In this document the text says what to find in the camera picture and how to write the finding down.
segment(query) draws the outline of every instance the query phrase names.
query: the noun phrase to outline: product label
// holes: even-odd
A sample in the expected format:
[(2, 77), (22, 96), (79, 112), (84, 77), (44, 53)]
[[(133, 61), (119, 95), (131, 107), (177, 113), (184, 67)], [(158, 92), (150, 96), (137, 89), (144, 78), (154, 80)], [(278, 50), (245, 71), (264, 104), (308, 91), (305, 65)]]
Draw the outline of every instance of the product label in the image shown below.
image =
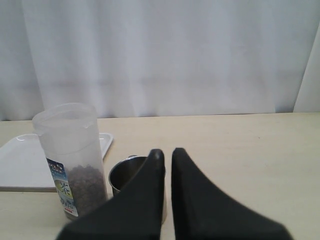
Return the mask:
[(48, 162), (56, 191), (60, 196), (60, 202), (63, 205), (64, 210), (67, 213), (77, 217), (78, 212), (71, 193), (64, 165), (59, 162), (52, 161), (48, 158), (46, 160)]

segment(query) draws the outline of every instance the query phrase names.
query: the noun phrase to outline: wooden table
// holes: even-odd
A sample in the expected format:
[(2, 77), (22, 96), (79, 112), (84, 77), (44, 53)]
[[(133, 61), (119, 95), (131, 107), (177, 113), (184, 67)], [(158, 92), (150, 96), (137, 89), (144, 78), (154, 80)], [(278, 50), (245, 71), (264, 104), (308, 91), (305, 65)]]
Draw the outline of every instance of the wooden table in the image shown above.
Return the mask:
[[(320, 238), (320, 113), (109, 118), (98, 125), (114, 135), (104, 159), (106, 175), (129, 155), (164, 151), (168, 216), (162, 239), (175, 239), (175, 147), (184, 147), (230, 196), (285, 224), (296, 240)], [(0, 122), (0, 146), (32, 130), (30, 121)], [(0, 192), (0, 222), (2, 240), (51, 240), (68, 220), (56, 193)]]

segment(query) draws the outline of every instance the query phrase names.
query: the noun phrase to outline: clear plastic canister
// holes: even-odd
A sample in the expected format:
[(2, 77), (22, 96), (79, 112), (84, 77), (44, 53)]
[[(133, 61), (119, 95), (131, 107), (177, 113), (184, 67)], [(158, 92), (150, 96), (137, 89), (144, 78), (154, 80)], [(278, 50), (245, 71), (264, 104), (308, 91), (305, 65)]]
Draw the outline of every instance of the clear plastic canister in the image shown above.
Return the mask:
[(95, 108), (67, 103), (40, 112), (32, 123), (66, 216), (102, 205), (107, 189)]

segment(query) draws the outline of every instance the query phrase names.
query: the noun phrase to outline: curtain fold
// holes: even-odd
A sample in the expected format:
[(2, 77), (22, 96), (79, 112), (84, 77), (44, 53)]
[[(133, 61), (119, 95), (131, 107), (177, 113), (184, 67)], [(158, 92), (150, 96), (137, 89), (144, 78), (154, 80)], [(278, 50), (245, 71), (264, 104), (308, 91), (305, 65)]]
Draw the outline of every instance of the curtain fold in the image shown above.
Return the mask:
[(0, 117), (292, 112), (320, 1), (0, 1)]

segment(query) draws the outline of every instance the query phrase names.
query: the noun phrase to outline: stainless steel cup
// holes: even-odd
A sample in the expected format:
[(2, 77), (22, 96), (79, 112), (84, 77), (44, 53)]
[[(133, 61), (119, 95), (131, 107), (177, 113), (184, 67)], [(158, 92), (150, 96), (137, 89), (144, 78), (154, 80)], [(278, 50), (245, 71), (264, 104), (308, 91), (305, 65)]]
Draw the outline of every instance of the stainless steel cup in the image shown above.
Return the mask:
[[(146, 160), (146, 156), (131, 155), (125, 160), (117, 163), (109, 173), (109, 183), (112, 187), (113, 196), (120, 193), (121, 189), (130, 182), (136, 175), (141, 166)], [(164, 186), (163, 194), (163, 211), (162, 211), (162, 224), (167, 217), (167, 195), (166, 186)]]

